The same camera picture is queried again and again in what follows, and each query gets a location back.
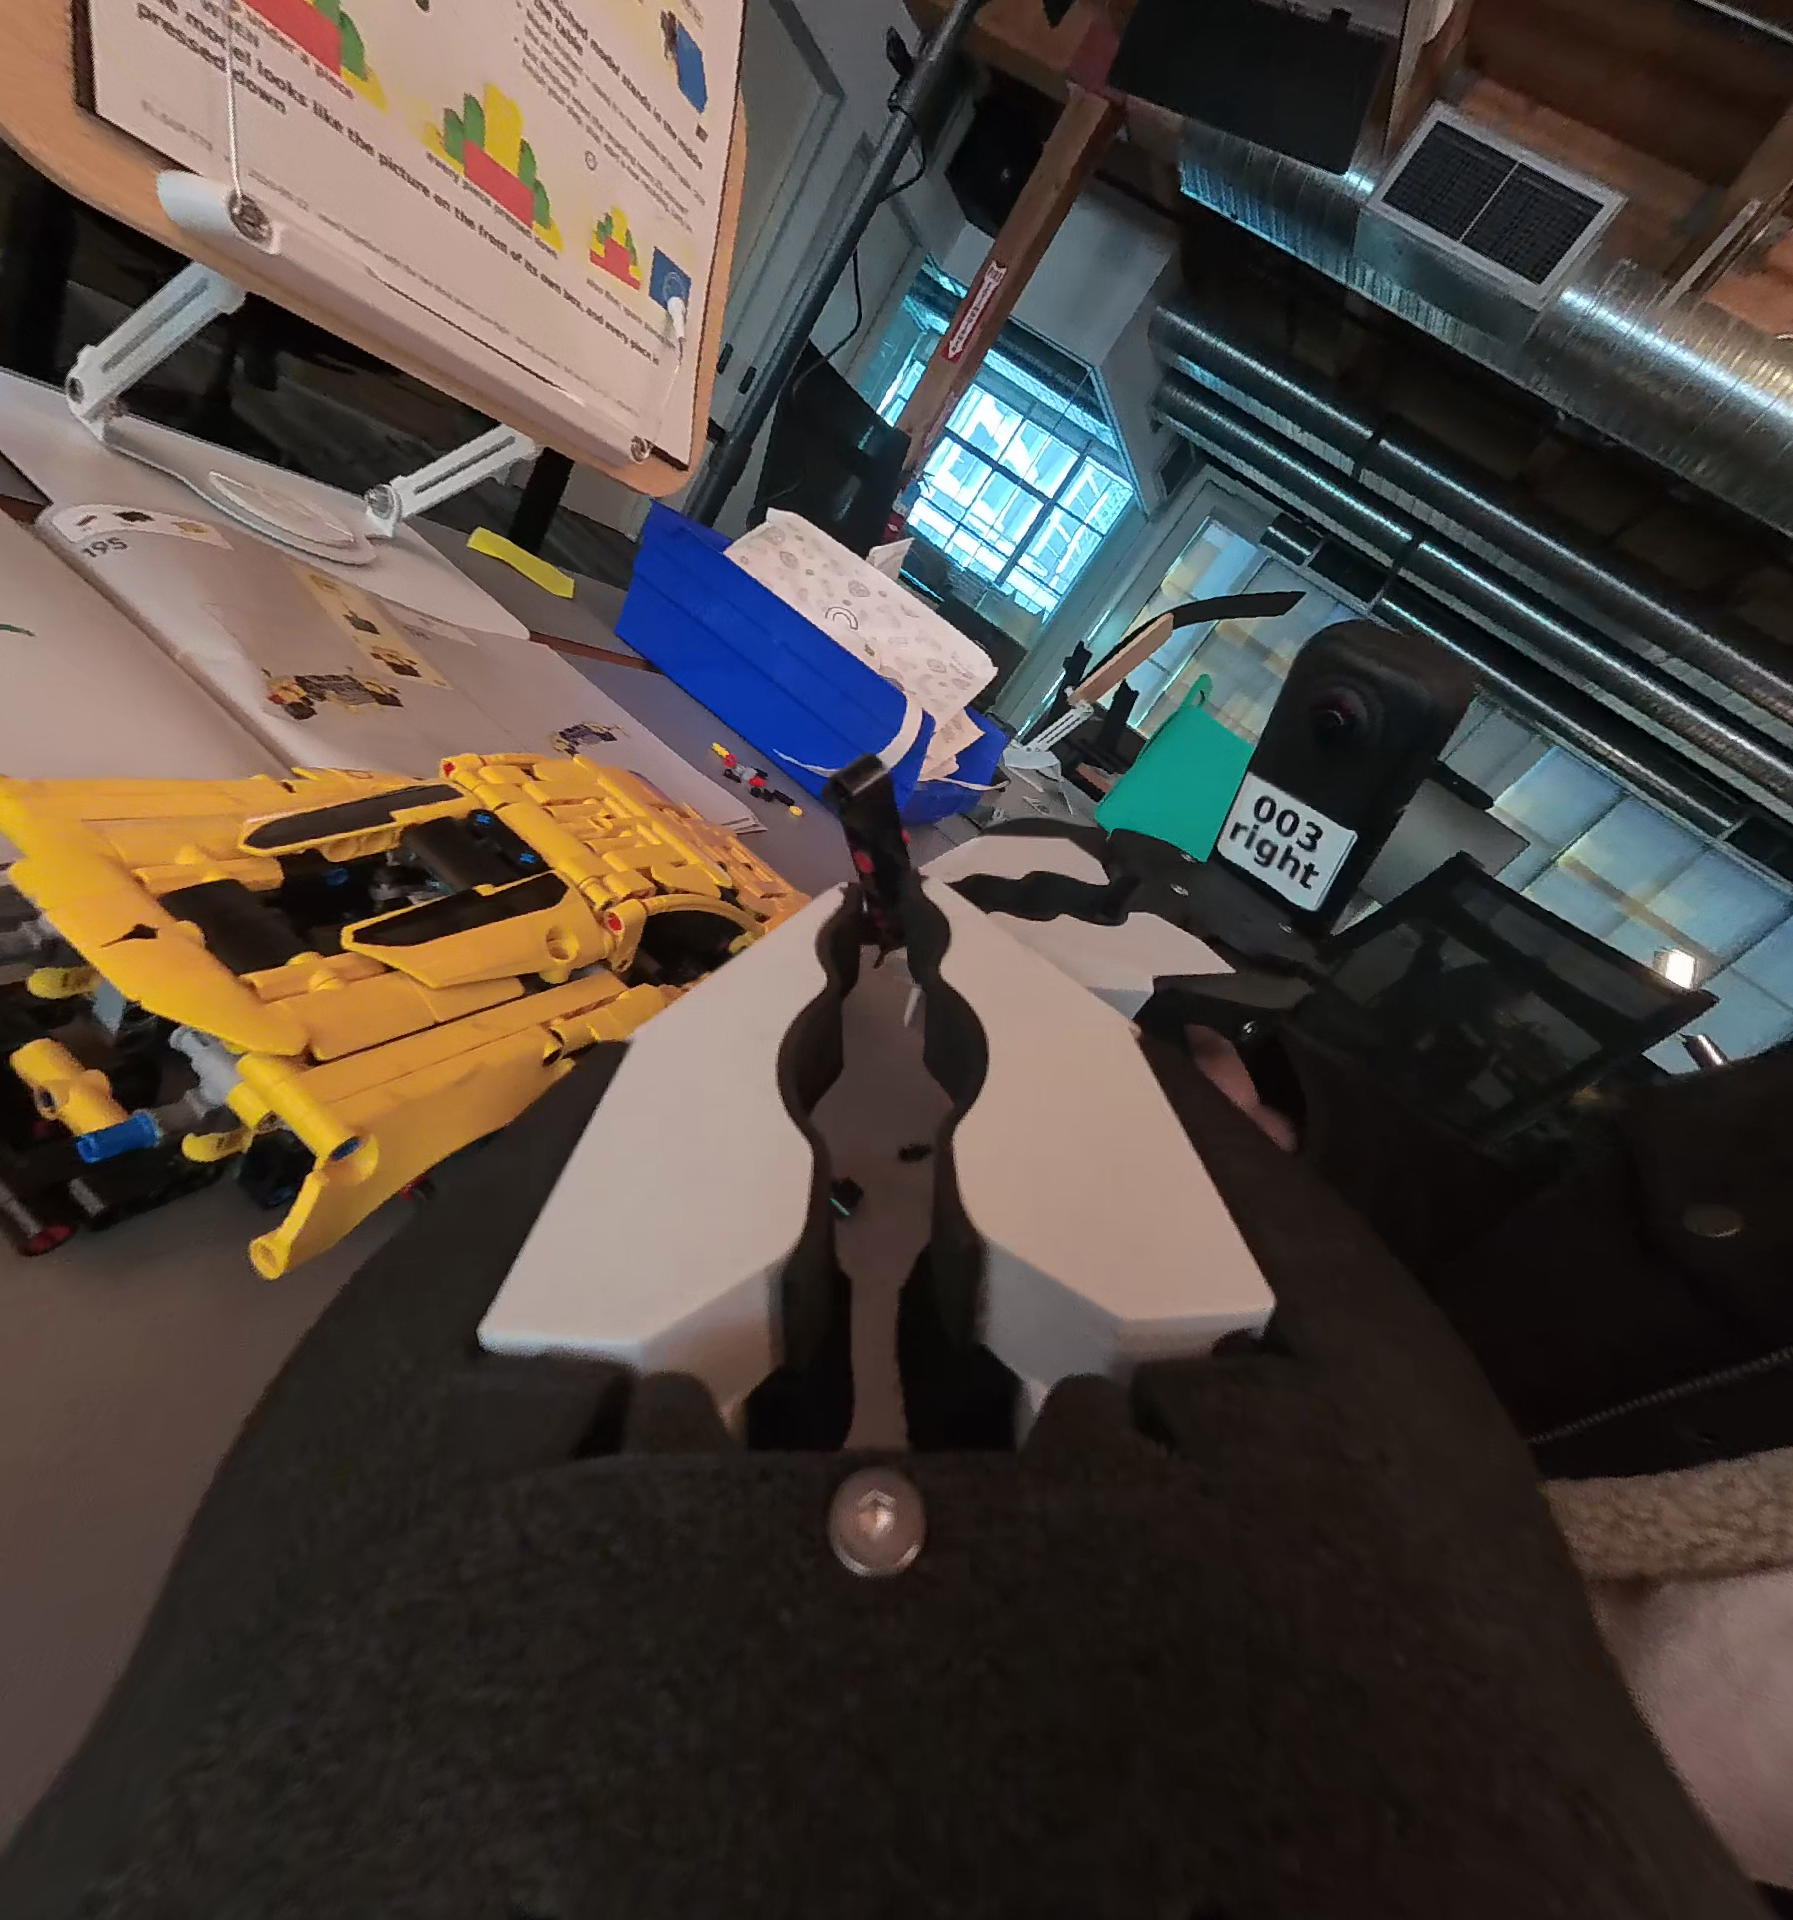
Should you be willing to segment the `black brick beam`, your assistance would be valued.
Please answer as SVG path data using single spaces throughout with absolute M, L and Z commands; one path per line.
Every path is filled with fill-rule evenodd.
M 911 879 L 908 830 L 889 766 L 862 754 L 830 773 L 823 800 L 841 824 L 861 887 L 861 942 L 879 958 L 906 946 L 902 903 Z

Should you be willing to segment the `paned window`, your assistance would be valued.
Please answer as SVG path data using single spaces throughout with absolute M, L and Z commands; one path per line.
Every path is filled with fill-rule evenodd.
M 1048 626 L 1141 490 L 1100 374 L 1013 320 L 899 493 L 943 595 Z

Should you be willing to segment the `open instruction booklet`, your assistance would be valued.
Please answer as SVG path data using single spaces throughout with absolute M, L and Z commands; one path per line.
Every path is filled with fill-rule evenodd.
M 433 777 L 457 752 L 585 752 L 701 819 L 752 809 L 500 612 L 418 608 L 197 514 L 0 506 L 0 773 Z

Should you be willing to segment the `scattered coloured brick pieces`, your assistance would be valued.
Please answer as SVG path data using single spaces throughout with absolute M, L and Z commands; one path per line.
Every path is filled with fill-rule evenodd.
M 779 807 L 787 812 L 790 819 L 799 819 L 804 815 L 798 798 L 790 790 L 778 786 L 772 771 L 739 760 L 737 754 L 717 741 L 710 744 L 710 754 L 714 756 L 723 779 L 739 787 L 748 800 Z

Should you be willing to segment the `yellow toy brick car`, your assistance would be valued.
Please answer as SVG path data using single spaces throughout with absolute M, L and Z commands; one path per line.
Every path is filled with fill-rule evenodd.
M 42 1255 L 232 1179 L 327 1253 L 809 903 L 570 752 L 430 777 L 0 775 L 0 1226 Z

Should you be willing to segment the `ceiling vent grille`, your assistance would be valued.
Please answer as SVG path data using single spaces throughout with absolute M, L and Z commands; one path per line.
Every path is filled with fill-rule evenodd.
M 1388 162 L 1358 254 L 1451 312 L 1537 314 L 1597 254 L 1628 196 L 1437 103 Z

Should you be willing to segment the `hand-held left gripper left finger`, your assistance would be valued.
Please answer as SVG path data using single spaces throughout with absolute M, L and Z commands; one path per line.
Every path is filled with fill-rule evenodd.
M 811 1107 L 836 1079 L 852 883 L 648 1020 L 478 1325 L 504 1358 L 701 1384 L 723 1424 L 790 1363 L 790 1283 L 827 1308 L 830 1174 Z

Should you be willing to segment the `person's fleece-lined jacket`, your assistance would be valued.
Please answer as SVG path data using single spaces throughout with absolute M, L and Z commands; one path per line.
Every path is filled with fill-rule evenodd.
M 1444 1307 L 1637 1710 L 1793 1901 L 1793 1041 L 1636 1094 Z

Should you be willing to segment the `blue plastic bin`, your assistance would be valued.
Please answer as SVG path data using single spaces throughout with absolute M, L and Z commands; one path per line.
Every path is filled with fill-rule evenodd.
M 929 716 L 729 562 L 729 543 L 652 505 L 618 635 L 811 792 L 862 754 L 889 766 L 906 824 L 966 812 L 994 790 L 1006 735 L 979 716 L 980 695 L 970 706 L 980 739 L 955 773 L 966 782 L 987 775 L 987 786 L 923 782 Z

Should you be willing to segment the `printed instruction sheet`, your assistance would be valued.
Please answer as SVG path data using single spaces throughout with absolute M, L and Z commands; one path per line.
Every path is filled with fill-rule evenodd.
M 85 3 L 94 110 L 222 272 L 594 466 L 690 470 L 739 1 Z

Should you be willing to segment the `wooden post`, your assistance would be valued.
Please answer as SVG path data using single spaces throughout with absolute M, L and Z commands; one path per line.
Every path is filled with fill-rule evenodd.
M 1122 127 L 1125 106 L 1118 95 L 1069 88 L 1017 204 L 911 392 L 899 419 L 899 430 L 908 439 L 904 483 L 921 474 L 943 436 L 1055 231 Z

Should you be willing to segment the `silver ventilation duct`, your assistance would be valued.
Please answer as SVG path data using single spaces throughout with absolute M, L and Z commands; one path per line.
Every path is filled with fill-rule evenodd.
M 1793 541 L 1793 345 L 1607 244 L 1531 310 L 1372 213 L 1370 174 L 1200 127 L 1175 159 L 1189 199 Z

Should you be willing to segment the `patterned paper bag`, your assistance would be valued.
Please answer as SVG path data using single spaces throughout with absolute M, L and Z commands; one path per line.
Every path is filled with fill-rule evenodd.
M 771 508 L 723 556 L 929 716 L 923 782 L 987 786 L 987 775 L 966 782 L 955 773 L 957 758 L 980 739 L 970 706 L 997 672 L 976 639 L 935 612 L 895 572 L 854 554 L 803 516 Z

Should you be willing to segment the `grey desk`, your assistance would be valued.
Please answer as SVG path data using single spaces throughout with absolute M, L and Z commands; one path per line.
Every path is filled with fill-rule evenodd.
M 69 423 L 57 391 L 2 376 L 11 402 Z M 15 459 L 0 421 L 0 494 L 43 493 Z M 702 756 L 713 727 L 614 637 L 623 593 L 578 579 L 556 599 L 467 551 L 466 534 L 419 521 L 423 537 L 591 678 L 610 685 L 680 754 Z M 904 1451 L 894 1358 L 895 1287 L 923 1233 L 927 1161 L 897 1149 L 924 1141 L 941 1094 L 921 1058 L 911 975 L 895 954 L 864 952 L 845 1006 L 845 1070 L 819 1119 L 836 1168 L 866 1197 L 837 1223 L 855 1277 L 855 1448 Z M 185 1526 L 244 1416 L 361 1253 L 334 1253 L 305 1277 L 255 1279 L 242 1255 L 249 1228 L 227 1193 L 203 1195 L 116 1233 L 76 1239 L 42 1260 L 0 1237 L 0 1742 L 18 1757 L 88 1723 L 161 1588 Z

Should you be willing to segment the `black pole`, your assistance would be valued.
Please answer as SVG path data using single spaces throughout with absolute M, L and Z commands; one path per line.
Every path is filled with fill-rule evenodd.
M 949 3 L 941 23 L 923 38 L 911 73 L 885 95 L 884 122 L 866 149 L 861 182 L 836 204 L 821 234 L 812 265 L 799 272 L 787 312 L 752 361 L 754 377 L 739 392 L 739 408 L 727 421 L 723 439 L 708 454 L 691 483 L 691 517 L 713 526 L 737 490 L 744 468 L 778 401 L 785 395 L 803 348 L 812 340 L 814 323 L 836 293 L 844 270 L 858 256 L 861 240 L 884 204 L 891 197 L 897 169 L 911 149 L 921 149 L 921 119 L 949 92 L 953 61 L 969 27 L 980 13 L 976 1 Z

